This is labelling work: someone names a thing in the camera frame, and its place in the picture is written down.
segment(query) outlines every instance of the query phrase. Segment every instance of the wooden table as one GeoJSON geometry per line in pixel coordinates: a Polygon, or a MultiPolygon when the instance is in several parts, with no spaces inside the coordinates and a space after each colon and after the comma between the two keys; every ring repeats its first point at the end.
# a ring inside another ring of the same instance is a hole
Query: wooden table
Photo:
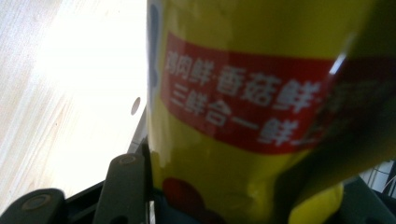
{"type": "Polygon", "coordinates": [[[0,213],[106,177],[146,103],[145,35],[144,0],[0,1],[0,213]]]}

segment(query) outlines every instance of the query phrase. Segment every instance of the wooden surface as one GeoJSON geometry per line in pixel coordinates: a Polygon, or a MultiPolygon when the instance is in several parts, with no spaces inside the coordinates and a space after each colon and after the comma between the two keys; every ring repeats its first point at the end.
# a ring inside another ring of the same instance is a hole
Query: wooden surface
{"type": "Polygon", "coordinates": [[[0,0],[0,213],[106,177],[146,103],[145,34],[144,0],[0,0]]]}

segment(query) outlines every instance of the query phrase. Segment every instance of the red label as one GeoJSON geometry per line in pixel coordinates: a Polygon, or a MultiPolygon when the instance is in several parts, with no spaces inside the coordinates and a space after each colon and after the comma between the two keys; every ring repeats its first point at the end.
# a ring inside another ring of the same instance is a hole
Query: red label
{"type": "Polygon", "coordinates": [[[330,91],[334,61],[209,49],[172,34],[165,53],[162,100],[199,132],[263,154],[320,140],[323,131],[312,134],[312,125],[330,91]]]}

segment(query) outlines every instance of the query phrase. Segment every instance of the snack bag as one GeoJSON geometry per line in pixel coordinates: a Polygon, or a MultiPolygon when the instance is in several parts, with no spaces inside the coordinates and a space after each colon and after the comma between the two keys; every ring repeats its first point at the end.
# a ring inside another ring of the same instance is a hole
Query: snack bag
{"type": "Polygon", "coordinates": [[[394,93],[394,5],[149,0],[148,143],[167,203],[200,223],[326,220],[340,181],[394,155],[313,171],[394,93]]]}

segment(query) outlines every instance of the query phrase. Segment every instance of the black plastic object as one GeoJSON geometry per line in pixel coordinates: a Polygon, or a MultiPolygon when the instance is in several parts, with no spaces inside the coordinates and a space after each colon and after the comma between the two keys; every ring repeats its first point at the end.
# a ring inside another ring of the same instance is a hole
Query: black plastic object
{"type": "Polygon", "coordinates": [[[0,217],[1,224],[63,224],[66,222],[64,193],[39,189],[15,201],[0,217]]]}
{"type": "Polygon", "coordinates": [[[361,178],[345,186],[344,200],[328,224],[395,224],[396,217],[361,178]]]}
{"type": "Polygon", "coordinates": [[[382,203],[389,209],[389,211],[396,216],[396,199],[388,196],[385,193],[375,191],[375,195],[382,201],[382,203]]]}
{"type": "MultiPolygon", "coordinates": [[[[14,202],[0,224],[148,224],[154,223],[149,204],[155,202],[156,223],[198,224],[170,207],[153,191],[147,139],[135,154],[110,163],[106,180],[64,200],[58,189],[40,189],[14,202]]],[[[340,210],[326,224],[394,224],[395,216],[360,179],[349,181],[340,210]]]]}
{"type": "Polygon", "coordinates": [[[145,159],[125,154],[110,163],[94,224],[146,223],[145,159]]]}

